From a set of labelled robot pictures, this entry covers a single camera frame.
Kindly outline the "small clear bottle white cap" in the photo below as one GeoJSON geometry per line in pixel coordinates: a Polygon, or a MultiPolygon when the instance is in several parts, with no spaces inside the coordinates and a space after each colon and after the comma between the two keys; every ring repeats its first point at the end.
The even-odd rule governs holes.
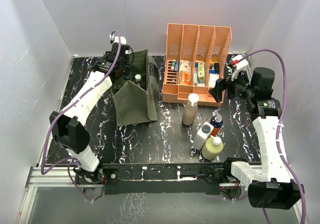
{"type": "Polygon", "coordinates": [[[134,76],[134,83],[137,85],[137,86],[139,86],[139,87],[141,87],[142,89],[144,89],[144,81],[143,81],[143,79],[142,79],[142,76],[140,75],[140,74],[136,74],[135,76],[134,76]]]}

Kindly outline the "clear square bottle yellow liquid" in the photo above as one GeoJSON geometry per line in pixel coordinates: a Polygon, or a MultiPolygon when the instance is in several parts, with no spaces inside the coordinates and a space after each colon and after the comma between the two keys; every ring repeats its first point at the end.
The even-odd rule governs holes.
{"type": "Polygon", "coordinates": [[[131,75],[128,74],[128,75],[123,75],[123,81],[124,83],[126,83],[127,81],[130,81],[131,80],[131,75]]]}

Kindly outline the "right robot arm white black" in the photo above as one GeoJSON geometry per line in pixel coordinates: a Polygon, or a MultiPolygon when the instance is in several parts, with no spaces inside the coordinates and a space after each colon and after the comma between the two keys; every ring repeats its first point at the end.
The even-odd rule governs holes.
{"type": "Polygon", "coordinates": [[[249,79],[245,71],[237,78],[219,78],[209,94],[221,102],[223,91],[228,99],[236,96],[246,100],[255,128],[261,155],[261,173],[241,158],[227,158],[223,164],[223,178],[233,183],[239,180],[247,190],[249,203],[254,208],[289,210],[301,199],[301,190],[283,163],[284,152],[279,151],[281,104],[272,98],[275,73],[264,67],[255,68],[249,79]]]}

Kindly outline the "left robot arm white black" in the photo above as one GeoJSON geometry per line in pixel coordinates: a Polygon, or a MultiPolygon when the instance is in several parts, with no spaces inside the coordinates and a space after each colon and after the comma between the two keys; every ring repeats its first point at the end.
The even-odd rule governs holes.
{"type": "Polygon", "coordinates": [[[130,52],[130,45],[126,42],[114,41],[111,51],[93,66],[78,94],[61,112],[52,112],[49,118],[53,139],[86,171],[86,178],[93,184],[103,179],[103,171],[98,168],[100,161],[90,148],[86,121],[102,95],[111,88],[113,68],[118,64],[129,66],[130,52]]]}

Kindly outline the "olive green canvas bag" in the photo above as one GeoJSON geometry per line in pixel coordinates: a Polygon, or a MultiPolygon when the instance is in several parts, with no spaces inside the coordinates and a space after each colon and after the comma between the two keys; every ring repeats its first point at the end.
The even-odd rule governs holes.
{"type": "Polygon", "coordinates": [[[159,92],[159,66],[147,49],[135,51],[130,60],[133,60],[132,79],[118,91],[111,91],[118,127],[158,120],[155,101],[159,92]],[[144,89],[135,84],[136,74],[142,76],[144,89]]]}

